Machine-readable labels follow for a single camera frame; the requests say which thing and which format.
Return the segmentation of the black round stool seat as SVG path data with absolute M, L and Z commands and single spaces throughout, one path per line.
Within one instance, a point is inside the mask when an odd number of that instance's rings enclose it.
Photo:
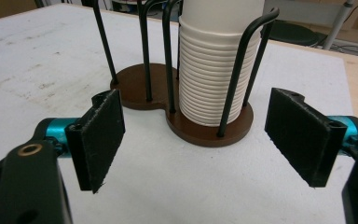
M 305 47 L 315 46 L 319 42 L 318 36 L 312 30 L 286 21 L 273 22 L 269 38 Z

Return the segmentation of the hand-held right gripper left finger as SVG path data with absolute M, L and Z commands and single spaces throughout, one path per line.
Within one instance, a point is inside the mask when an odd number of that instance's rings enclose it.
M 117 154 L 125 133 L 120 91 L 104 91 L 91 98 L 81 118 L 55 118 L 45 137 L 60 156 L 71 157 L 81 190 L 96 193 Z

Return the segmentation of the brown cup holder rack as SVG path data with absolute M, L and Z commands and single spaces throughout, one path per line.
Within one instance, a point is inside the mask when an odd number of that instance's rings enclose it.
M 162 3 L 165 62 L 144 60 L 112 75 L 122 104 L 162 109 L 174 133 L 194 145 L 224 147 L 250 130 L 248 103 L 280 11 L 265 0 L 135 0 L 143 55 L 147 13 Z

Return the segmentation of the metal stand pole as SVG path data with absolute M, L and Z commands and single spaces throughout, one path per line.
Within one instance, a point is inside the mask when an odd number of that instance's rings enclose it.
M 332 47 L 344 21 L 348 18 L 348 15 L 351 12 L 354 1 L 355 0 L 346 0 L 340 7 L 340 10 L 338 11 L 338 14 L 333 22 L 333 27 L 323 43 L 323 49 L 329 50 Z

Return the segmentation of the stack of white paper cups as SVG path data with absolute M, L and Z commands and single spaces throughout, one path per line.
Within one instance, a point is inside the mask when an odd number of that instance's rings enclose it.
M 179 107 L 189 120 L 220 124 L 237 53 L 245 54 L 228 120 L 242 100 L 261 39 L 255 31 L 247 46 L 241 37 L 263 14 L 265 0 L 184 0 L 180 23 Z

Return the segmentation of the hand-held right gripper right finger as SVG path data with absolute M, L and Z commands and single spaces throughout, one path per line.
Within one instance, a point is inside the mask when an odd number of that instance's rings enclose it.
M 265 131 L 312 188 L 326 186 L 337 155 L 358 154 L 358 130 L 350 117 L 326 116 L 289 90 L 271 90 Z

